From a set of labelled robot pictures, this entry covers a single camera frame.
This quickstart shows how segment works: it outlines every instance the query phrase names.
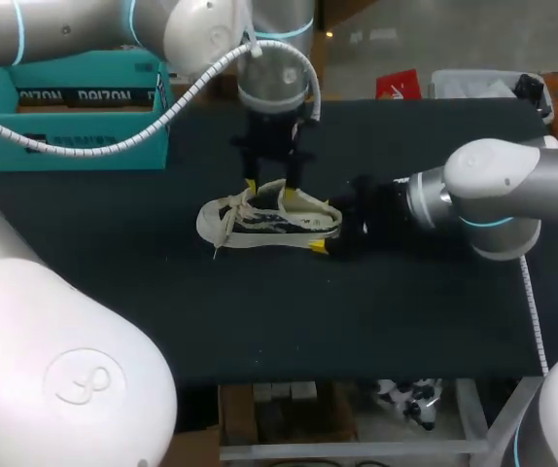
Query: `metal table frame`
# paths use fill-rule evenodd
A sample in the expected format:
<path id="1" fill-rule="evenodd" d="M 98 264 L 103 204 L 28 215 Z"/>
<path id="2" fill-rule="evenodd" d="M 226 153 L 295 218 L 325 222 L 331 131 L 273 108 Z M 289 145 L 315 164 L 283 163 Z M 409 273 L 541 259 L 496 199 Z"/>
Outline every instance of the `metal table frame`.
<path id="1" fill-rule="evenodd" d="M 524 377 L 489 429 L 474 381 L 457 379 L 456 395 L 464 440 L 222 447 L 221 460 L 468 454 L 470 467 L 500 467 L 508 440 L 541 383 L 542 377 Z"/>

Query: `white cable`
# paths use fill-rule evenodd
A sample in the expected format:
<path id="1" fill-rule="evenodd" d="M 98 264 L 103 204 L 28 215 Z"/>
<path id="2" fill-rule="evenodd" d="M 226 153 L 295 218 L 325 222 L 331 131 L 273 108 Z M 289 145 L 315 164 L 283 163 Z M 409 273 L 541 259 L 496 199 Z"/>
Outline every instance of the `white cable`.
<path id="1" fill-rule="evenodd" d="M 539 353 L 542 375 L 546 377 L 549 373 L 549 365 L 547 364 L 547 357 L 544 353 L 544 345 L 542 343 L 541 321 L 539 320 L 539 311 L 536 308 L 536 301 L 534 300 L 532 276 L 530 275 L 530 268 L 528 266 L 527 260 L 525 259 L 525 255 L 523 255 L 519 259 L 519 262 L 521 263 L 521 275 L 523 276 L 525 295 L 528 299 L 528 307 L 530 309 L 530 316 L 532 317 L 532 326 L 534 327 L 534 340 L 536 341 L 536 349 Z"/>
<path id="2" fill-rule="evenodd" d="M 258 41 L 257 45 L 263 49 L 279 49 L 285 51 L 288 54 L 294 55 L 303 64 L 309 75 L 314 93 L 314 104 L 311 113 L 311 119 L 319 121 L 322 105 L 322 93 L 320 91 L 320 83 L 318 81 L 316 70 L 314 69 L 307 56 L 302 54 L 298 49 L 291 46 L 290 44 L 285 44 L 279 41 L 263 40 Z M 180 97 L 180 99 L 178 99 L 178 101 L 173 104 L 173 106 L 168 109 L 159 119 L 157 119 L 154 123 L 149 125 L 144 130 L 140 131 L 138 134 L 127 138 L 121 143 L 92 149 L 64 148 L 61 146 L 53 146 L 51 144 L 35 141 L 34 139 L 27 138 L 26 136 L 22 136 L 21 134 L 5 128 L 2 125 L 0 125 L 0 136 L 18 144 L 19 146 L 23 146 L 33 151 L 38 151 L 40 153 L 53 154 L 56 156 L 71 158 L 91 158 L 120 153 L 121 151 L 125 151 L 126 149 L 130 149 L 142 143 L 153 134 L 160 131 L 165 125 L 173 120 L 175 116 L 178 115 L 187 104 L 192 101 L 192 99 L 203 89 L 205 85 L 208 84 L 208 82 L 212 78 L 216 77 L 218 74 L 224 71 L 234 60 L 236 60 L 241 55 L 249 52 L 253 47 L 254 46 L 251 43 L 248 43 L 237 47 L 233 51 L 225 54 L 221 59 L 219 59 L 219 61 L 212 65 L 210 69 L 208 69 L 203 75 L 201 75 L 201 77 L 191 86 L 191 88 L 187 90 L 186 93 L 182 97 Z"/>
<path id="3" fill-rule="evenodd" d="M 240 0 L 240 8 L 246 23 L 245 31 L 247 32 L 249 41 L 251 42 L 251 55 L 253 58 L 259 58 L 262 56 L 262 48 L 258 44 L 258 36 L 256 34 L 255 27 L 253 26 L 253 15 L 249 11 L 247 1 L 248 0 Z"/>

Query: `floor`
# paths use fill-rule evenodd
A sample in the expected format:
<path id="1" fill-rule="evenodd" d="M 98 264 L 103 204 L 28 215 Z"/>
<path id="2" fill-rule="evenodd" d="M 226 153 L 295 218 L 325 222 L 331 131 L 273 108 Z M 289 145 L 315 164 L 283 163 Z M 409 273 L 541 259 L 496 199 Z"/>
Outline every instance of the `floor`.
<path id="1" fill-rule="evenodd" d="M 558 0 L 379 0 L 332 32 L 325 92 L 344 99 L 374 97 L 376 77 L 409 68 L 423 93 L 442 68 L 558 71 Z M 468 465 L 465 458 L 385 461 Z"/>

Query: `white container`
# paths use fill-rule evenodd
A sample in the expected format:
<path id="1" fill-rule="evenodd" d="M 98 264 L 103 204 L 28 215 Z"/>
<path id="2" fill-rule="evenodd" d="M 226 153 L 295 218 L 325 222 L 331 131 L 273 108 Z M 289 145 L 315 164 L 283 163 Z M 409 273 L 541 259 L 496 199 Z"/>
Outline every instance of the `white container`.
<path id="1" fill-rule="evenodd" d="M 498 70 L 438 70 L 433 73 L 431 79 L 431 97 L 434 99 L 444 99 L 446 97 L 446 87 L 452 86 L 455 91 L 463 90 L 467 93 L 471 86 L 482 85 L 489 87 L 498 80 L 502 80 L 511 90 L 514 90 L 521 75 L 529 75 L 544 84 L 542 76 L 536 73 L 525 73 L 521 71 L 498 71 Z M 551 113 L 542 120 L 546 125 L 553 122 L 553 101 L 547 86 L 544 86 L 542 93 L 541 107 L 549 107 Z"/>

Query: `robot logo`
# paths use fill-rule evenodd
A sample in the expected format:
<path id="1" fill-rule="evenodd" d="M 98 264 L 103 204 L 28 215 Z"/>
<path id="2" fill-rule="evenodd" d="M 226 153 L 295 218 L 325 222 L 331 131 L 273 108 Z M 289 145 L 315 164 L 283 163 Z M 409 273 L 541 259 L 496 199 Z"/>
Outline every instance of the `robot logo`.
<path id="1" fill-rule="evenodd" d="M 72 399 L 57 392 L 56 397 L 68 404 L 83 406 L 91 402 L 94 392 L 105 391 L 111 387 L 111 375 L 104 367 L 97 367 L 89 372 L 88 377 L 84 377 L 80 381 L 74 380 L 73 382 L 83 389 L 82 394 L 78 394 L 77 398 Z"/>
<path id="2" fill-rule="evenodd" d="M 91 348 L 58 355 L 44 378 L 46 402 L 72 423 L 95 423 L 109 417 L 123 403 L 125 393 L 122 367 Z"/>

